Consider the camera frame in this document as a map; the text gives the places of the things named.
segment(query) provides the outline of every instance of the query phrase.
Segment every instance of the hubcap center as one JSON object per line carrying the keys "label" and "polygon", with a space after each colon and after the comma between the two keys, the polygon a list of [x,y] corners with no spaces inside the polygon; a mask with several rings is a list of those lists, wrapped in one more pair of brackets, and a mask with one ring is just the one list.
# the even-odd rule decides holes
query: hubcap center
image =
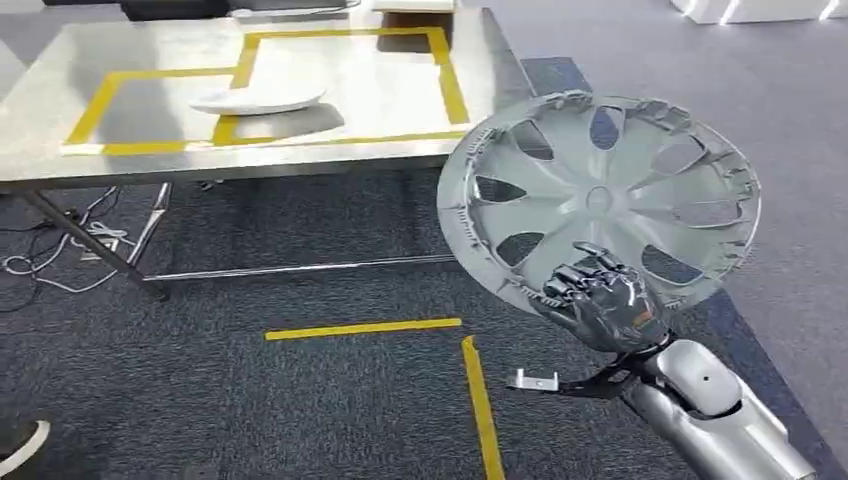
{"label": "hubcap center", "polygon": [[612,207],[612,194],[607,187],[595,187],[586,195],[586,208],[594,213],[607,213]]}

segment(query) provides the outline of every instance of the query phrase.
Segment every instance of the black box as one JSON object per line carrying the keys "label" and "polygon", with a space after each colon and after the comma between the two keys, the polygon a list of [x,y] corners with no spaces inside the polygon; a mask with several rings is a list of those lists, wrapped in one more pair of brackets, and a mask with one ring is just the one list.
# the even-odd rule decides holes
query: black box
{"label": "black box", "polygon": [[96,5],[98,3],[117,3],[117,0],[41,0],[45,5]]}
{"label": "black box", "polygon": [[121,10],[134,22],[191,20],[227,15],[227,0],[120,0]]}

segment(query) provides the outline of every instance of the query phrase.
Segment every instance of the table leg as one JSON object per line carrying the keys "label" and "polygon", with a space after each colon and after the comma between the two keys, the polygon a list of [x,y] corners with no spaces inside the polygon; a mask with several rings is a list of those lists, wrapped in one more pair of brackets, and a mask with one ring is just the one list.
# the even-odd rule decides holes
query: table leg
{"label": "table leg", "polygon": [[144,275],[142,275],[141,272],[119,257],[115,252],[100,243],[99,240],[94,238],[94,236],[88,233],[82,226],[66,217],[64,213],[62,213],[62,210],[50,201],[50,199],[45,197],[44,194],[39,191],[27,191],[22,192],[21,196],[30,205],[37,208],[47,218],[52,220],[57,227],[76,238],[81,244],[96,253],[112,268],[121,273],[127,274],[130,281],[141,287],[142,290],[159,300],[167,298],[168,295],[164,290],[152,282],[145,282]]}

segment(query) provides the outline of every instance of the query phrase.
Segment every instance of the wheel cover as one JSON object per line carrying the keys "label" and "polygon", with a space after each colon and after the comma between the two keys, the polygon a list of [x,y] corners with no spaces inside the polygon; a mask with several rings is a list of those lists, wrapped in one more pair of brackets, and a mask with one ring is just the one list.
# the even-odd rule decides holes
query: wheel cover
{"label": "wheel cover", "polygon": [[528,299],[554,268],[585,257],[577,240],[610,249],[681,308],[747,255],[760,185],[744,156],[685,110],[573,90],[471,130],[442,170],[437,207],[460,264],[523,310],[534,312]]}

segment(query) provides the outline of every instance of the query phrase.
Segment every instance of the white shoe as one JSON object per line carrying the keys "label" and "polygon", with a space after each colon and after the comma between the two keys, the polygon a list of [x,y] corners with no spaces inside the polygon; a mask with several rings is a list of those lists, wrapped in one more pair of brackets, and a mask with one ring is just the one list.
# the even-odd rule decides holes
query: white shoe
{"label": "white shoe", "polygon": [[25,431],[15,432],[15,438],[12,440],[14,443],[9,445],[11,451],[0,454],[0,477],[12,473],[32,458],[35,452],[44,445],[44,441],[47,440],[47,434],[50,433],[50,423],[39,420],[30,424],[29,427]]}

